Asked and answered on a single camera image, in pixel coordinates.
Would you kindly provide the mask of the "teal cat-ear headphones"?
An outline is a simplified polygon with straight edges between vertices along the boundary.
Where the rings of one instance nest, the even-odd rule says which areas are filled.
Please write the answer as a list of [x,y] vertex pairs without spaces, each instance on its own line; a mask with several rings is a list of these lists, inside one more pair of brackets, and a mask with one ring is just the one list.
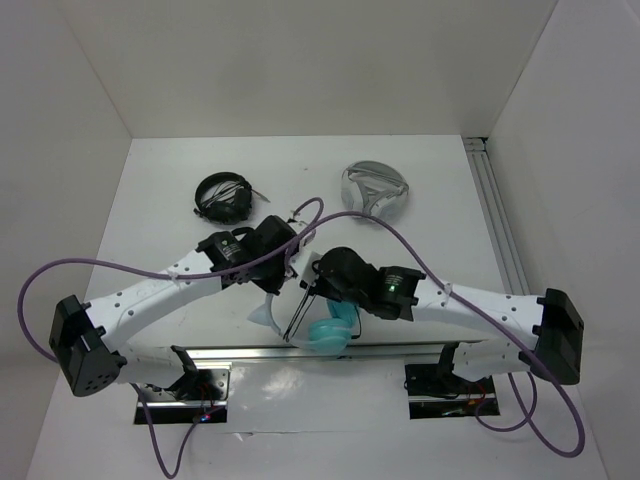
[[255,309],[247,320],[256,325],[269,327],[287,344],[296,348],[321,354],[339,354],[351,340],[358,339],[362,333],[359,308],[353,303],[327,300],[329,317],[312,322],[308,326],[307,338],[300,339],[296,332],[315,298],[316,296],[308,294],[303,296],[285,330],[282,330],[274,319],[273,294],[268,294],[264,304]]

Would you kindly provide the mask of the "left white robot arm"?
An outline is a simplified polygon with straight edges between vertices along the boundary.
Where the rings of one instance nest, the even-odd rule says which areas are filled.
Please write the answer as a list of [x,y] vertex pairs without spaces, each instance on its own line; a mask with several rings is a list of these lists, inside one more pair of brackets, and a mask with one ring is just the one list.
[[87,397],[113,383],[143,384],[176,399],[209,380],[186,348],[135,346],[131,338],[154,322],[205,296],[251,282],[276,294],[285,278],[281,247],[302,227],[270,215],[257,227],[217,232],[158,279],[146,279],[83,303],[76,296],[55,308],[49,345],[72,394]]

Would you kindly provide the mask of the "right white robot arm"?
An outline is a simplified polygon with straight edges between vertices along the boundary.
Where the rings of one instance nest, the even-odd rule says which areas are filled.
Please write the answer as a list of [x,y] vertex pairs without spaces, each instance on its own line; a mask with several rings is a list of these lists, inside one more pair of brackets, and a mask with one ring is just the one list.
[[536,296],[465,287],[420,270],[376,268],[348,247],[300,253],[291,267],[311,294],[350,302],[375,317],[491,334],[489,340],[453,340],[443,347],[436,379],[448,392],[483,377],[523,371],[561,385],[580,381],[584,321],[561,290]]

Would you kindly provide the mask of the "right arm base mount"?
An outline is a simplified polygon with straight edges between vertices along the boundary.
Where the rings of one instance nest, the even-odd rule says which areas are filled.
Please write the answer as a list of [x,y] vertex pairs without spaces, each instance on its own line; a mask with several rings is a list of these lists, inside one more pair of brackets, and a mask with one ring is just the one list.
[[411,420],[499,416],[491,377],[470,382],[438,370],[436,364],[406,364],[404,389]]

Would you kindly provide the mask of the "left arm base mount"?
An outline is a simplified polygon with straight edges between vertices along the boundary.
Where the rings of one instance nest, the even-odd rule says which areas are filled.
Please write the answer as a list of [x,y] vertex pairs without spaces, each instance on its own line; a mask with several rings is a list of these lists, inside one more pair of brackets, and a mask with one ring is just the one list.
[[228,417],[231,363],[205,362],[198,366],[195,384],[186,390],[163,390],[141,385],[151,420],[156,425],[223,424]]

